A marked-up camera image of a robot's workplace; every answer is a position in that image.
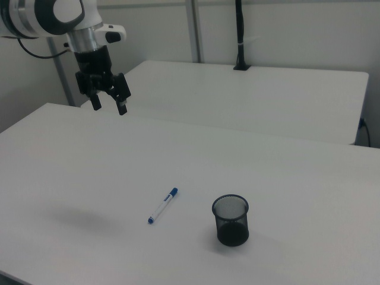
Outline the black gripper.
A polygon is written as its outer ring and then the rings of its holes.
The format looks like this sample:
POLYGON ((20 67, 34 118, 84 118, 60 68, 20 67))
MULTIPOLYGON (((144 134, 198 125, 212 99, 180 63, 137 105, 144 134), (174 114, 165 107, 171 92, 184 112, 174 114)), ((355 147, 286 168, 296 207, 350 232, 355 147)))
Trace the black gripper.
POLYGON ((103 46, 90 52, 75 52, 79 71, 75 74, 81 94, 85 94, 91 101, 94 110, 102 105, 98 92, 104 91, 116 101, 118 113, 123 116, 127 113, 127 98, 131 95, 123 73, 112 72, 112 61, 108 48, 103 46))

